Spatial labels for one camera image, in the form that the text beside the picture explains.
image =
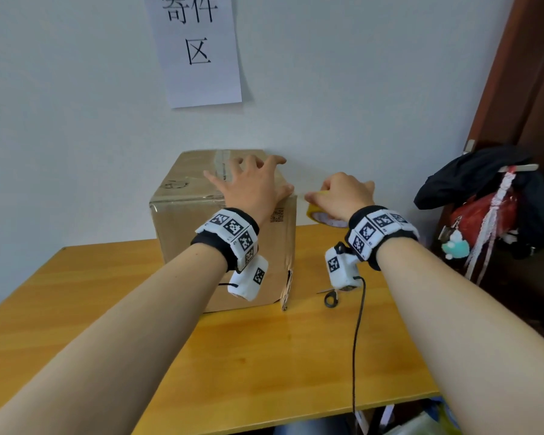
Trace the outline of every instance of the red bag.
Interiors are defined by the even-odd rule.
[[[464,240],[468,242],[470,247],[473,247],[478,239],[481,222],[490,210],[491,200],[494,195],[495,192],[475,201],[473,200],[475,197],[471,197],[450,215],[450,226],[455,225],[457,219],[461,217],[458,228],[464,237]],[[500,236],[515,227],[517,206],[518,197],[516,193],[510,189],[498,208],[497,236]]]

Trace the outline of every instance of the table top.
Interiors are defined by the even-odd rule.
[[[324,252],[343,230],[296,228],[288,309],[203,314],[135,434],[233,433],[351,410],[361,290],[324,306]],[[0,305],[0,407],[68,342],[162,265],[157,240],[61,249]],[[435,395],[381,273],[362,265],[357,407]]]

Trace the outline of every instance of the white paper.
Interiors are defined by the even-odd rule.
[[[232,0],[145,0],[171,108],[241,102]]]

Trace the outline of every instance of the wall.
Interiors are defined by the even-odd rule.
[[[0,0],[0,301],[63,246],[153,237],[182,150],[281,153],[299,192],[374,179],[431,231],[413,196],[464,145],[512,0],[233,1],[244,103],[171,110],[143,0]]]

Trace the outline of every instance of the yellow tape roll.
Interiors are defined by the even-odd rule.
[[[346,221],[335,220],[333,217],[331,217],[329,214],[323,211],[320,207],[312,203],[309,203],[309,208],[306,211],[306,216],[310,218],[312,221],[316,221],[317,223],[320,223],[320,224],[326,224],[328,226],[341,227],[341,228],[348,227],[348,224]]]

